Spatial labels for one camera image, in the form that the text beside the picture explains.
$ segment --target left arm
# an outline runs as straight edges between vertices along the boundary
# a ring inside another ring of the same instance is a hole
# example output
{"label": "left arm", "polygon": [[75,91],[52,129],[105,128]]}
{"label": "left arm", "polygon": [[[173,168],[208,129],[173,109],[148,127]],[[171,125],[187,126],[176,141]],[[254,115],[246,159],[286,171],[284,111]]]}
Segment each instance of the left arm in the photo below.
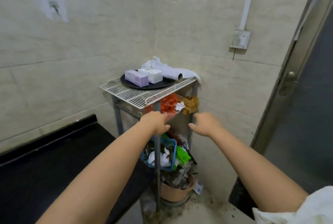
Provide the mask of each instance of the left arm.
{"label": "left arm", "polygon": [[153,134],[162,134],[166,114],[150,112],[102,151],[64,190],[36,224],[105,223]]}

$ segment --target right arm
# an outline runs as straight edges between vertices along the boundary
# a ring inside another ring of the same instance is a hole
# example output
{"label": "right arm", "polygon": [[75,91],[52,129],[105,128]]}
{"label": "right arm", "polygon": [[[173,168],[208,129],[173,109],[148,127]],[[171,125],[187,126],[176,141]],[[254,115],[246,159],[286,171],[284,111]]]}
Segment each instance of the right arm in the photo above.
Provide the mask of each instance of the right arm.
{"label": "right arm", "polygon": [[309,196],[262,155],[234,137],[210,113],[194,115],[197,134],[210,137],[226,156],[243,185],[263,212],[296,212]]}

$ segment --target wall switch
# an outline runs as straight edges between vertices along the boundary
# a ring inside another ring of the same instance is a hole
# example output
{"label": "wall switch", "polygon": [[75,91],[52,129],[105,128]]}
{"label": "wall switch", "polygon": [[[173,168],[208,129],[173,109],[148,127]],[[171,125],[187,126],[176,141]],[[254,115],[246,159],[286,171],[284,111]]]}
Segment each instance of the wall switch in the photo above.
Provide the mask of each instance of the wall switch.
{"label": "wall switch", "polygon": [[247,49],[250,42],[251,31],[234,30],[230,48]]}

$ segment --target floor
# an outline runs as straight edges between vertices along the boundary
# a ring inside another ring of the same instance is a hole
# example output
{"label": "floor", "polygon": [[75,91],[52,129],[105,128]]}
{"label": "floor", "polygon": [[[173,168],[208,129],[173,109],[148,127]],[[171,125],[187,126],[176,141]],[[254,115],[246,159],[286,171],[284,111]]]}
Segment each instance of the floor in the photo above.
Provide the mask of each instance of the floor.
{"label": "floor", "polygon": [[144,217],[144,224],[254,224],[247,215],[230,203],[218,203],[210,193],[203,190],[195,193],[187,203],[180,207],[163,207],[159,216],[152,219]]}

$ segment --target forearm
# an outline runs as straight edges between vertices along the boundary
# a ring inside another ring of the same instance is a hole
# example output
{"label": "forearm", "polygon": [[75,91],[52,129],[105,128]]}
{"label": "forearm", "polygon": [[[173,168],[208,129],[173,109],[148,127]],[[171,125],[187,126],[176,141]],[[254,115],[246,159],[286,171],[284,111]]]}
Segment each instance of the forearm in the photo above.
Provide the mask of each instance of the forearm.
{"label": "forearm", "polygon": [[281,170],[225,129],[215,130],[211,138],[261,211],[296,212],[308,196]]}
{"label": "forearm", "polygon": [[105,223],[153,129],[138,122],[101,152],[37,222]]}

